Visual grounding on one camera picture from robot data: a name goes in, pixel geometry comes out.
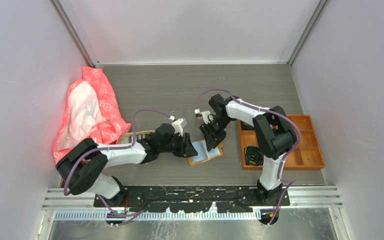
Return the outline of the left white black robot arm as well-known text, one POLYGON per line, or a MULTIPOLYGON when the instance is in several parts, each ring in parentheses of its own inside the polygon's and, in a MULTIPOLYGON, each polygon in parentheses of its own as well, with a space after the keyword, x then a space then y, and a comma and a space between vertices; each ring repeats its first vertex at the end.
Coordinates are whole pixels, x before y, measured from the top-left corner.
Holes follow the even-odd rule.
POLYGON ((93 193, 118 207, 126 200, 125 189, 116 177, 104 175, 103 170, 125 164, 147 164, 161 153, 179 158, 198 155, 189 133, 163 123, 131 144, 105 145, 85 138, 58 161, 56 169, 64 181, 65 196, 93 193))

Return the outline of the orange leather card holder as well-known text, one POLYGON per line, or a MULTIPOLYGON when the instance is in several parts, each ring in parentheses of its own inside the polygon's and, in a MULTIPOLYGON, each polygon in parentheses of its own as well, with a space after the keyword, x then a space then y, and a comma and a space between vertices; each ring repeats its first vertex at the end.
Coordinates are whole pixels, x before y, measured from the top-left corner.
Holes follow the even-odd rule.
POLYGON ((223 154, 224 144, 220 143, 216 148, 207 151, 206 141, 203 139, 201 141, 195 141, 192 143, 192 146, 197 151, 198 155, 192 156, 188 158, 188 162, 190 166, 195 166, 198 164, 202 164, 208 162, 210 160, 220 158, 223 154))

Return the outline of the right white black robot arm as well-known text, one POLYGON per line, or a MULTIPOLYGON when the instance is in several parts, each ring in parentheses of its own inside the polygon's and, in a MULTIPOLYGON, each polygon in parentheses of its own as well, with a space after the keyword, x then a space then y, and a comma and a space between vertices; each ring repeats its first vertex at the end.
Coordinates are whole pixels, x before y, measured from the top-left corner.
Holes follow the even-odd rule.
POLYGON ((271 205, 283 189, 284 161, 300 144, 299 128, 280 106, 267 108, 233 95, 223 98, 220 94, 212 96, 208 104, 212 111, 194 111, 195 116, 203 120, 199 128, 206 149, 216 148, 226 138, 225 128, 230 122, 239 120, 250 125, 263 155, 262 172, 256 185, 257 198, 261 204, 271 205))

